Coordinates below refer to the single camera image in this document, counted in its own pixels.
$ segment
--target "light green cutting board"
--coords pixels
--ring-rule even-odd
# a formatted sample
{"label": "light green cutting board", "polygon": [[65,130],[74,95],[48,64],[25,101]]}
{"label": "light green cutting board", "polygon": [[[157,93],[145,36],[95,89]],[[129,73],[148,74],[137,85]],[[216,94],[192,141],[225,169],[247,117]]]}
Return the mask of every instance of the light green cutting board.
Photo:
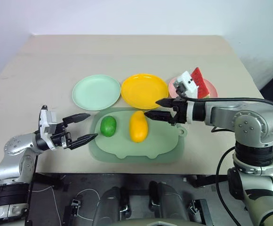
{"label": "light green cutting board", "polygon": [[[99,112],[91,126],[91,133],[98,133],[89,148],[94,158],[104,162],[172,162],[178,159],[184,149],[186,130],[166,122],[147,118],[148,136],[141,143],[131,141],[129,119],[136,111],[133,108],[109,108]],[[112,137],[100,132],[101,120],[113,116],[117,129]]]}

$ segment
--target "toy watermelon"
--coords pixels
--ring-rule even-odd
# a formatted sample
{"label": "toy watermelon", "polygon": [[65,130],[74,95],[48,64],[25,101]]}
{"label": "toy watermelon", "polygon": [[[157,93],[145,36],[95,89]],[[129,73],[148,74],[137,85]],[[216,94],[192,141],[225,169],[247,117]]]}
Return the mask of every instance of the toy watermelon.
{"label": "toy watermelon", "polygon": [[198,87],[198,93],[197,93],[197,98],[209,98],[209,90],[204,83],[201,71],[199,70],[198,67],[195,68],[195,70],[191,74],[192,79],[194,80],[195,84]]}

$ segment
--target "yellow plate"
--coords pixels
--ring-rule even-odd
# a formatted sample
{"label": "yellow plate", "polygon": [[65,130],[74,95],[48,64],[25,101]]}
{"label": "yellow plate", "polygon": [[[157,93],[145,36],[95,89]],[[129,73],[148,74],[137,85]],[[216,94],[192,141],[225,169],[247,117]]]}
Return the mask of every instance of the yellow plate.
{"label": "yellow plate", "polygon": [[129,105],[148,110],[159,106],[156,101],[168,97],[168,87],[155,75],[135,74],[123,82],[121,94]]}

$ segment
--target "table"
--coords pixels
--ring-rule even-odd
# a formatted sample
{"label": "table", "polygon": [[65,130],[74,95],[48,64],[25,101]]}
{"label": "table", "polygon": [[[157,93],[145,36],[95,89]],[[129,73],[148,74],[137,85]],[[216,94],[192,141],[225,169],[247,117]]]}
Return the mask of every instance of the table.
{"label": "table", "polygon": [[[220,36],[32,36],[0,74],[0,161],[4,144],[38,127],[43,104],[57,119],[85,112],[72,101],[76,82],[93,74],[107,74],[122,83],[136,73],[151,73],[169,82],[185,70],[200,67],[219,97],[262,97],[232,48]],[[128,106],[122,98],[115,107]],[[73,138],[89,133],[93,116],[70,126]],[[37,171],[54,173],[215,174],[221,155],[234,146],[233,133],[211,134],[202,122],[185,125],[185,152],[175,163],[111,164],[92,158],[88,146],[46,151]],[[221,174],[233,166],[223,162]]]}

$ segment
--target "mango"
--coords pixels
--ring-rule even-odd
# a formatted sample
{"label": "mango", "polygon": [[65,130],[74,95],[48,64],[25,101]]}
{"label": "mango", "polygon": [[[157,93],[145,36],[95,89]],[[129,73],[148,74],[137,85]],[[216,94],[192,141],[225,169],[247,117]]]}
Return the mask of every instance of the mango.
{"label": "mango", "polygon": [[148,135],[148,123],[143,111],[136,111],[129,120],[129,134],[133,142],[140,143]]}
{"label": "mango", "polygon": [[106,137],[111,137],[114,135],[117,129],[117,121],[112,116],[106,116],[102,119],[100,125],[101,133]]}

